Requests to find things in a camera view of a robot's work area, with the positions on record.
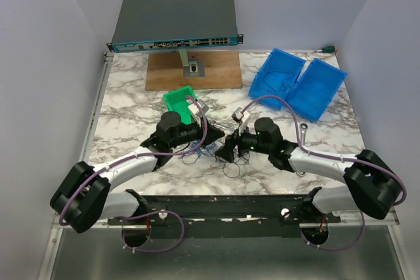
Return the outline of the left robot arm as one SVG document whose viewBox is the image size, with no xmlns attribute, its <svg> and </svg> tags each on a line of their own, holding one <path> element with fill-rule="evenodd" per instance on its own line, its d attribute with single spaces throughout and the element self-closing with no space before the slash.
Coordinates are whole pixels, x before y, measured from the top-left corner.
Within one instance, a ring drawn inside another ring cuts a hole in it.
<svg viewBox="0 0 420 280">
<path fill-rule="evenodd" d="M 50 206 L 59 215 L 59 224 L 71 226 L 77 233 L 87 231 L 101 218 L 113 216 L 139 224 L 145 218 L 144 206 L 128 193 L 122 206 L 117 207 L 112 190 L 164 166 L 179 146 L 192 142 L 197 147 L 207 146 L 222 137 L 224 132 L 205 119 L 185 124 L 177 112 L 168 111 L 161 116 L 155 132 L 132 153 L 95 167 L 84 161 L 76 163 L 52 196 Z"/>
</svg>

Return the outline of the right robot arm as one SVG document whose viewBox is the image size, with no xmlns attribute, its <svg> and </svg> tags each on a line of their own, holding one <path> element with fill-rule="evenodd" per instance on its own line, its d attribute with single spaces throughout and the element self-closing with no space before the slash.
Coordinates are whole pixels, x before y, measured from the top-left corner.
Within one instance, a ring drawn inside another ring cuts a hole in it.
<svg viewBox="0 0 420 280">
<path fill-rule="evenodd" d="M 359 210 L 378 220 L 384 219 L 402 192 L 402 185 L 372 151 L 358 155 L 328 155 L 302 150 L 296 142 L 283 138 L 279 126 L 270 118 L 256 120 L 255 132 L 236 130 L 216 151 L 220 159 L 233 162 L 247 151 L 263 153 L 280 170 L 310 173 L 341 183 L 335 188 L 314 188 L 304 199 L 303 217 L 317 222 L 325 214 Z"/>
</svg>

